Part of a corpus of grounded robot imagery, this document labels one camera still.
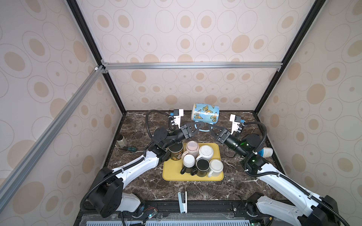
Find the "blue butterfly mug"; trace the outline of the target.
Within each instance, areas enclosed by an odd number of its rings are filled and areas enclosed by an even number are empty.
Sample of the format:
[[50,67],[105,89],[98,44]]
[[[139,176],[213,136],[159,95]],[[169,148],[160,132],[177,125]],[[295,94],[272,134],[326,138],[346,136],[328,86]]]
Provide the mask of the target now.
[[204,122],[215,125],[220,115],[220,107],[211,104],[194,103],[191,111],[191,119],[195,122]]

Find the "black mug red inside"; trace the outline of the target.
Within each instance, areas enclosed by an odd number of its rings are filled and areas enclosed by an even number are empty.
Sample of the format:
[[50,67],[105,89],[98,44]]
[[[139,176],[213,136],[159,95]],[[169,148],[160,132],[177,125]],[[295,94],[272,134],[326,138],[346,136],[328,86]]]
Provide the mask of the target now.
[[196,161],[194,168],[191,171],[191,176],[206,177],[210,169],[210,162],[205,158],[200,158]]

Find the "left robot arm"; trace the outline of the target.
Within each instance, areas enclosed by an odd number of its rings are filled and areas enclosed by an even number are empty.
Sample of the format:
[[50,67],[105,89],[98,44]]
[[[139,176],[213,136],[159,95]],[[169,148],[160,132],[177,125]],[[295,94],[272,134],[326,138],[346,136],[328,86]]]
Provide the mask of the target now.
[[178,126],[175,116],[161,112],[168,117],[169,128],[161,127],[151,132],[149,115],[153,112],[155,110],[149,110],[145,115],[146,130],[151,142],[143,154],[121,167],[102,168],[80,202],[82,212],[96,211],[106,218],[116,211],[138,211],[141,207],[140,199],[134,194],[124,193],[124,188],[146,171],[168,161],[171,158],[170,148],[195,136],[205,125],[201,121],[192,121]]

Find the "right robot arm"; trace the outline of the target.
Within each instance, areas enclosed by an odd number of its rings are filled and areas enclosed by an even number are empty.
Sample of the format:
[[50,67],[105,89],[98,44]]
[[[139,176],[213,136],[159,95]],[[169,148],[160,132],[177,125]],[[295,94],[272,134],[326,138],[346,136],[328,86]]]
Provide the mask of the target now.
[[293,226],[347,226],[349,223],[339,214],[337,202],[332,197],[321,197],[307,190],[258,154],[267,138],[267,128],[261,122],[257,124],[262,129],[262,138],[256,139],[256,146],[238,139],[224,127],[207,125],[215,140],[243,157],[242,166],[246,174],[259,178],[291,201],[291,204],[286,204],[257,195],[256,201],[248,207]]

